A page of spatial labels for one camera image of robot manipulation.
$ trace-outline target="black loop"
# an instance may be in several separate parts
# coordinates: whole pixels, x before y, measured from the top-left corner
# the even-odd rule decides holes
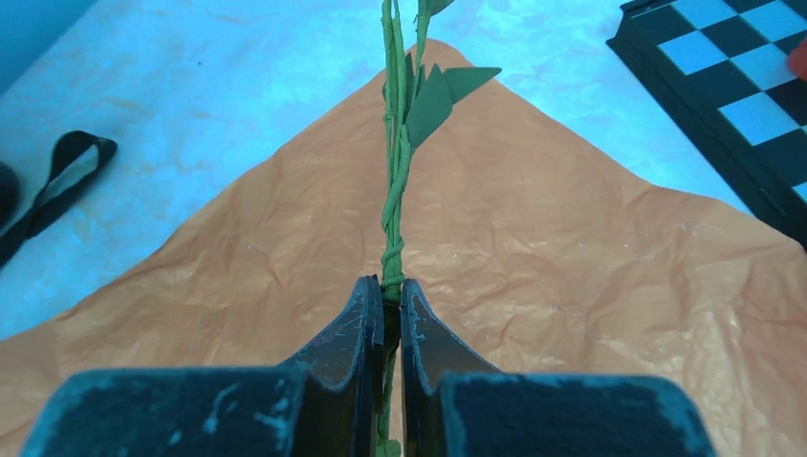
[[[53,181],[76,160],[90,151],[93,146],[98,150],[98,163],[95,169],[87,173],[76,184],[48,199],[48,187]],[[0,268],[10,260],[26,240],[33,238],[53,224],[81,198],[98,174],[108,165],[117,150],[118,145],[114,141],[80,130],[66,133],[56,141],[50,158],[50,174],[47,183],[37,192],[33,204],[23,217],[6,232],[0,234]]]

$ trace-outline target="black and white checkered board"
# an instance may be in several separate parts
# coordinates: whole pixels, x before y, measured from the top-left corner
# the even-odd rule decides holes
[[[608,45],[754,214],[807,248],[807,0],[637,0]]]

